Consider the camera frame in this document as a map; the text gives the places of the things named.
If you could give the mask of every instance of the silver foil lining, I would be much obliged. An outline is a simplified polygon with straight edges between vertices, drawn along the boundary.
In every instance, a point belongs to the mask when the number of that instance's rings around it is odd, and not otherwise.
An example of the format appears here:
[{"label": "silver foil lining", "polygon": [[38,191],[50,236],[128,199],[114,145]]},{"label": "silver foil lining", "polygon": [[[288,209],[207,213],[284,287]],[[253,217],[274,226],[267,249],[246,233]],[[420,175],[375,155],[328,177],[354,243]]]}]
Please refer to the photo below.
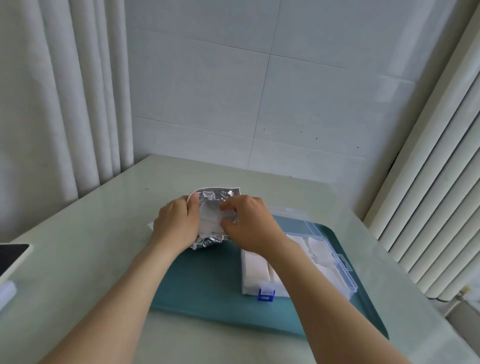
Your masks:
[{"label": "silver foil lining", "polygon": [[[203,201],[226,201],[229,197],[240,195],[240,188],[202,188],[196,191],[198,193],[200,205]],[[192,249],[207,248],[211,245],[220,244],[222,241],[228,240],[228,235],[220,234],[204,234],[198,235],[197,239],[192,245]]]}]

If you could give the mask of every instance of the forearm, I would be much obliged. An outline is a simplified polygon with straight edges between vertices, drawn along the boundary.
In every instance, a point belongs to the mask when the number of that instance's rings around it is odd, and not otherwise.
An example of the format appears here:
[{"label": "forearm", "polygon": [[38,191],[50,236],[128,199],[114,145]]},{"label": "forearm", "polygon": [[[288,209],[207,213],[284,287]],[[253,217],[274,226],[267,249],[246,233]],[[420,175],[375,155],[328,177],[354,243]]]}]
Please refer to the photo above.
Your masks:
[{"label": "forearm", "polygon": [[289,239],[266,259],[299,315],[319,363],[408,363]]},{"label": "forearm", "polygon": [[115,286],[41,363],[130,363],[152,298],[174,259],[160,244],[144,248]]}]

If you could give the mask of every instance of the person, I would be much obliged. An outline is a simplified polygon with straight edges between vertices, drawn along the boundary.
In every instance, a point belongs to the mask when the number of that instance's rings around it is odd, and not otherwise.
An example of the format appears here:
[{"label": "person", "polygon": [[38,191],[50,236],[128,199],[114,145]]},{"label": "person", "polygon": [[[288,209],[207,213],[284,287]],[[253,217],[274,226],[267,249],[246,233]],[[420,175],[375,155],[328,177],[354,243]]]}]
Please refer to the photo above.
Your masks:
[{"label": "person", "polygon": [[[238,213],[237,223],[222,220],[232,240],[263,256],[279,275],[318,363],[409,363],[283,233],[261,198],[234,196],[220,209]],[[155,291],[175,258],[197,237],[199,222],[197,194],[162,207],[149,244],[41,363],[130,363]]]}]

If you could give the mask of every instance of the table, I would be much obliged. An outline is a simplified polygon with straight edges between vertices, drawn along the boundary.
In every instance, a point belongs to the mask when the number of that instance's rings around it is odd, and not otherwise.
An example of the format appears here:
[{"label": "table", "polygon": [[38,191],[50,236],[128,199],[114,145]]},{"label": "table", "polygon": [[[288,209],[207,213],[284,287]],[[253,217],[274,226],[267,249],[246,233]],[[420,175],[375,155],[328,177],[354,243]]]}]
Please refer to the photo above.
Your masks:
[{"label": "table", "polygon": [[[152,155],[14,243],[34,251],[0,312],[1,362],[37,363],[95,305],[147,243],[168,201],[240,186],[270,206],[307,212],[342,243],[392,343],[415,364],[480,363],[450,324],[326,184]],[[151,311],[134,363],[314,363],[307,341]]]}]

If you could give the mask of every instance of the hand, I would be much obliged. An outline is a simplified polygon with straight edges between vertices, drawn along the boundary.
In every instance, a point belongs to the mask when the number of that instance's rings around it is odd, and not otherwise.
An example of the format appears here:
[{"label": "hand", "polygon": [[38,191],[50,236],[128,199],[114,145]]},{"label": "hand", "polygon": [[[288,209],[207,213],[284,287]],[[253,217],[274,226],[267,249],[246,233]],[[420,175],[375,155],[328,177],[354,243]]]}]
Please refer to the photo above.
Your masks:
[{"label": "hand", "polygon": [[163,206],[153,224],[151,244],[166,247],[178,255],[191,246],[198,234],[200,210],[198,193],[182,196]]},{"label": "hand", "polygon": [[230,218],[223,218],[220,225],[244,250],[265,257],[288,240],[259,197],[246,194],[230,197],[220,205],[220,210],[237,211],[239,218],[236,224]]}]

